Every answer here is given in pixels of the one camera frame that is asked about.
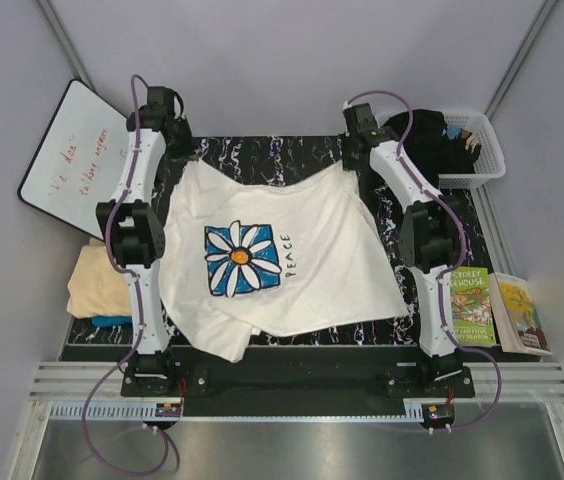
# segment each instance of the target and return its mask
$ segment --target cable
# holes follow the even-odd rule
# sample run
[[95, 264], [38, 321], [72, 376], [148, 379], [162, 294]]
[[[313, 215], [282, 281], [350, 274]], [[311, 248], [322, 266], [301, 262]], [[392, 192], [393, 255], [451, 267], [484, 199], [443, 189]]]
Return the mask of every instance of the cable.
[[449, 398], [447, 398], [446, 404], [451, 405], [453, 403], [454, 398], [455, 398], [455, 387], [451, 385], [449, 386]]
[[[126, 430], [121, 431], [120, 433], [115, 435], [113, 438], [108, 439], [106, 441], [106, 443], [101, 444], [97, 448], [99, 450], [103, 450], [104, 448], [111, 447], [112, 445], [117, 443], [120, 439], [122, 439], [123, 437], [126, 437], [128, 434], [133, 433], [133, 432], [138, 432], [138, 431], [144, 430], [146, 428], [148, 428], [148, 426], [146, 424], [134, 425], [133, 427], [130, 427], [130, 428], [127, 428]], [[71, 459], [71, 455], [68, 453], [69, 449], [66, 446], [66, 440], [64, 439], [64, 437], [65, 437], [65, 435], [63, 434], [63, 430], [62, 430], [62, 431], [60, 431], [59, 436], [58, 436], [58, 444], [59, 444], [60, 454], [62, 455], [62, 458], [64, 459], [64, 461], [66, 463], [69, 463], [71, 465], [80, 465], [80, 464], [82, 464], [82, 463], [84, 463], [84, 462], [93, 458], [93, 454], [89, 453], [88, 455], [85, 455], [82, 458], [78, 458], [77, 460]], [[175, 471], [177, 471], [180, 468], [180, 452], [178, 451], [177, 446], [175, 445], [175, 442], [173, 441], [173, 439], [171, 439], [171, 437], [169, 437], [169, 439], [171, 440], [169, 443], [170, 443], [171, 447], [173, 448], [173, 453], [175, 454], [175, 458], [176, 458]]]
[[493, 364], [493, 368], [495, 369], [495, 374], [497, 376], [498, 385], [497, 385], [497, 390], [495, 392], [495, 398], [493, 399], [493, 403], [491, 403], [491, 405], [489, 406], [487, 411], [484, 412], [476, 420], [473, 420], [472, 422], [469, 422], [465, 425], [460, 425], [458, 427], [453, 428], [453, 431], [461, 432], [461, 431], [468, 430], [469, 428], [472, 428], [472, 427], [475, 427], [475, 426], [481, 424], [482, 422], [484, 422], [487, 418], [489, 418], [493, 414], [493, 412], [495, 411], [495, 409], [496, 409], [496, 407], [497, 407], [497, 405], [500, 401], [500, 396], [502, 395], [502, 372], [500, 371], [500, 366], [498, 365], [498, 362], [495, 360], [495, 358], [493, 358], [493, 356], [490, 353], [485, 352], [484, 350], [480, 350], [478, 348], [470, 348], [470, 347], [465, 347], [465, 346], [461, 345], [455, 339], [455, 337], [451, 334], [451, 331], [449, 330], [449, 324], [447, 322], [446, 315], [445, 315], [445, 312], [444, 312], [444, 288], [443, 288], [442, 282], [444, 280], [444, 275], [446, 275], [447, 273], [451, 273], [452, 271], [456, 270], [458, 267], [460, 267], [464, 263], [464, 260], [466, 259], [466, 235], [464, 233], [464, 228], [462, 227], [462, 222], [460, 221], [458, 216], [455, 214], [453, 209], [451, 209], [451, 207], [449, 207], [440, 197], [433, 194], [427, 188], [424, 187], [424, 185], [419, 180], [416, 173], [413, 170], [411, 170], [410, 166], [406, 163], [406, 161], [402, 157], [402, 148], [404, 146], [404, 141], [408, 137], [408, 135], [411, 131], [411, 127], [413, 126], [413, 110], [411, 109], [411, 106], [409, 105], [409, 103], [403, 97], [401, 97], [400, 95], [398, 95], [396, 93], [390, 92], [388, 90], [369, 90], [367, 92], [362, 92], [362, 93], [354, 96], [351, 100], [349, 100], [348, 102], [346, 102], [344, 104], [344, 108], [345, 109], [348, 108], [351, 105], [351, 102], [354, 102], [355, 100], [358, 100], [359, 98], [366, 97], [367, 95], [374, 95], [374, 94], [388, 95], [389, 97], [393, 97], [393, 98], [399, 100], [400, 102], [402, 102], [402, 104], [406, 107], [406, 109], [408, 111], [408, 115], [409, 115], [409, 121], [407, 123], [406, 129], [404, 130], [404, 133], [400, 137], [400, 140], [398, 142], [398, 146], [397, 146], [397, 149], [396, 149], [396, 155], [398, 157], [398, 161], [400, 162], [400, 165], [402, 165], [402, 167], [409, 174], [411, 179], [415, 182], [415, 184], [420, 188], [422, 193], [424, 193], [426, 196], [431, 198], [441, 208], [443, 208], [446, 211], [446, 213], [449, 214], [449, 216], [451, 217], [451, 220], [453, 221], [453, 223], [455, 224], [455, 227], [458, 230], [458, 236], [460, 237], [460, 256], [458, 257], [458, 260], [455, 263], [455, 265], [442, 270], [439, 273], [439, 275], [436, 277], [436, 280], [437, 280], [437, 283], [438, 283], [438, 303], [440, 305], [440, 323], [442, 324], [442, 330], [444, 330], [444, 333], [446, 333], [446, 336], [448, 337], [448, 339], [451, 341], [451, 343], [453, 343], [453, 345], [455, 345], [455, 347], [458, 350], [460, 350], [464, 353], [477, 353], [478, 355], [482, 355], [489, 362], [491, 362]]
[[120, 360], [115, 366], [113, 366], [108, 372], [106, 372], [104, 374], [104, 376], [100, 380], [97, 381], [97, 383], [95, 384], [95, 386], [93, 387], [91, 392], [89, 392], [89, 395], [86, 397], [86, 401], [84, 402], [84, 406], [82, 407], [82, 415], [81, 415], [80, 421], [81, 421], [82, 432], [84, 433], [84, 439], [86, 441], [86, 444], [89, 447], [89, 450], [91, 451], [93, 456], [100, 463], [102, 463], [103, 465], [106, 465], [111, 470], [115, 470], [116, 472], [121, 473], [122, 475], [128, 475], [130, 477], [148, 477], [149, 475], [153, 475], [154, 473], [160, 471], [160, 469], [162, 469], [162, 467], [166, 463], [167, 457], [169, 456], [169, 445], [171, 445], [173, 447], [174, 452], [176, 453], [176, 457], [179, 458], [177, 448], [175, 446], [175, 443], [171, 439], [171, 437], [169, 437], [162, 430], [160, 430], [158, 428], [154, 428], [153, 431], [159, 433], [160, 436], [162, 437], [162, 440], [164, 441], [164, 455], [162, 456], [162, 459], [158, 462], [158, 464], [155, 467], [151, 468], [150, 470], [144, 470], [144, 471], [126, 470], [124, 468], [120, 468], [116, 465], [113, 465], [106, 458], [104, 458], [102, 455], [100, 455], [100, 452], [98, 452], [97, 448], [95, 447], [95, 445], [91, 441], [91, 437], [89, 435], [89, 429], [88, 429], [88, 426], [87, 426], [87, 420], [86, 420], [87, 410], [89, 408], [91, 401], [93, 400], [93, 397], [95, 396], [95, 393], [102, 386], [102, 384], [107, 380], [107, 378], [109, 378], [118, 368], [120, 368], [122, 365], [124, 365], [126, 362], [128, 362], [129, 359], [133, 356], [133, 354], [138, 350], [138, 348], [140, 346], [140, 342], [142, 341], [142, 333], [143, 333], [144, 327], [146, 325], [146, 323], [144, 321], [144, 308], [143, 308], [143, 304], [142, 304], [142, 294], [140, 292], [140, 284], [138, 282], [138, 275], [131, 270], [126, 270], [126, 269], [120, 268], [116, 264], [115, 258], [113, 256], [113, 249], [111, 247], [111, 231], [113, 229], [113, 220], [114, 220], [115, 216], [117, 215], [117, 212], [120, 210], [122, 203], [124, 203], [124, 200], [129, 195], [129, 191], [131, 189], [131, 182], [133, 180], [133, 174], [135, 172], [135, 167], [136, 167], [136, 164], [137, 164], [137, 161], [138, 161], [138, 154], [140, 153], [140, 128], [139, 128], [139, 126], [140, 126], [140, 107], [138, 105], [138, 96], [137, 96], [137, 92], [135, 90], [135, 80], [140, 80], [140, 82], [142, 82], [146, 88], [149, 87], [148, 84], [146, 83], [146, 81], [140, 75], [134, 74], [134, 75], [131, 76], [131, 95], [133, 96], [133, 110], [134, 110], [134, 115], [135, 115], [135, 127], [136, 127], [135, 128], [135, 147], [133, 149], [133, 158], [131, 160], [131, 166], [129, 168], [129, 174], [128, 174], [128, 176], [126, 178], [126, 182], [125, 182], [125, 189], [122, 192], [122, 195], [120, 195], [120, 198], [118, 199], [118, 201], [113, 206], [113, 209], [111, 210], [109, 218], [106, 221], [106, 227], [104, 229], [104, 243], [106, 245], [107, 256], [109, 257], [109, 261], [111, 262], [111, 265], [113, 266], [115, 271], [117, 271], [118, 273], [121, 273], [121, 274], [128, 273], [133, 278], [133, 283], [135, 285], [135, 294], [137, 296], [137, 302], [138, 302], [138, 311], [139, 311], [138, 330], [139, 330], [139, 332], [138, 332], [138, 338], [135, 340], [133, 347], [131, 348], [129, 353], [127, 353], [124, 356], [124, 358], [122, 358], [122, 360]]

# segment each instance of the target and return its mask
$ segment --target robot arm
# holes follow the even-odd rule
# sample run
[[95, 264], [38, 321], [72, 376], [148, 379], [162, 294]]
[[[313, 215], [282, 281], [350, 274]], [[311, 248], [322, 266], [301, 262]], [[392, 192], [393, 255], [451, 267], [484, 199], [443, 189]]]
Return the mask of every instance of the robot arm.
[[[177, 117], [176, 99], [180, 104]], [[176, 157], [195, 151], [183, 109], [182, 99], [173, 90], [148, 87], [147, 104], [139, 109], [140, 125], [135, 124], [133, 114], [127, 120], [129, 149], [120, 183], [112, 200], [96, 207], [96, 217], [105, 234], [116, 202], [127, 194], [114, 214], [110, 232], [115, 263], [125, 272], [129, 287], [133, 344], [137, 345], [124, 373], [123, 396], [164, 394], [176, 385], [175, 361], [168, 352], [170, 335], [162, 319], [158, 290], [164, 229], [150, 201], [165, 151]], [[135, 155], [138, 130], [140, 143]]]
[[[459, 256], [458, 232], [430, 195], [443, 198], [452, 208], [453, 197], [443, 197], [418, 171], [406, 152], [397, 154], [398, 137], [389, 128], [378, 128], [368, 104], [344, 110], [347, 123], [345, 157], [357, 165], [368, 163], [397, 197], [404, 211], [399, 252], [415, 279], [420, 305], [420, 349], [418, 367], [426, 381], [437, 381], [462, 371], [462, 363], [442, 327], [436, 277]], [[362, 175], [374, 174], [364, 172]], [[450, 274], [443, 278], [444, 312], [451, 318]], [[453, 334], [453, 323], [448, 329]]]

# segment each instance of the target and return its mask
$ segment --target flower graphic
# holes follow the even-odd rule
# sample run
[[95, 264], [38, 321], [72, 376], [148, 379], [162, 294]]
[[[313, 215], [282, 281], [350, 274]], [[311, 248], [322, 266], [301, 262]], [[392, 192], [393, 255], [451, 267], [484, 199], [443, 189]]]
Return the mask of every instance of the flower graphic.
[[280, 284], [282, 269], [271, 225], [205, 228], [209, 290], [214, 296], [233, 297]]

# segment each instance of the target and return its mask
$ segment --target blue cloth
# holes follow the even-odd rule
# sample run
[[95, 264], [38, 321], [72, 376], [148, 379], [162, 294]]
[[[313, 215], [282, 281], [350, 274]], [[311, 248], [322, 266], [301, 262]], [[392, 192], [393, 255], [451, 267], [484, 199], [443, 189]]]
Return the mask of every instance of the blue cloth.
[[446, 130], [442, 131], [442, 135], [445, 133], [448, 138], [455, 140], [462, 133], [462, 129], [460, 127], [456, 127], [455, 125], [447, 125]]
[[91, 323], [98, 328], [118, 327], [131, 323], [131, 317], [105, 317], [98, 315], [91, 318]]

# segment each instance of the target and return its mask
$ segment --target book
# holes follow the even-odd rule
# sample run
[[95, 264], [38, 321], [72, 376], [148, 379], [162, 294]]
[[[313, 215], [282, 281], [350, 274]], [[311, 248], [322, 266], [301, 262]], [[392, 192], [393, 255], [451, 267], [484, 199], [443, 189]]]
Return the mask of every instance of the book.
[[490, 275], [493, 317], [505, 352], [550, 355], [540, 316], [526, 281], [505, 275]]
[[451, 273], [451, 309], [455, 335], [461, 344], [495, 345], [486, 268], [460, 267]]

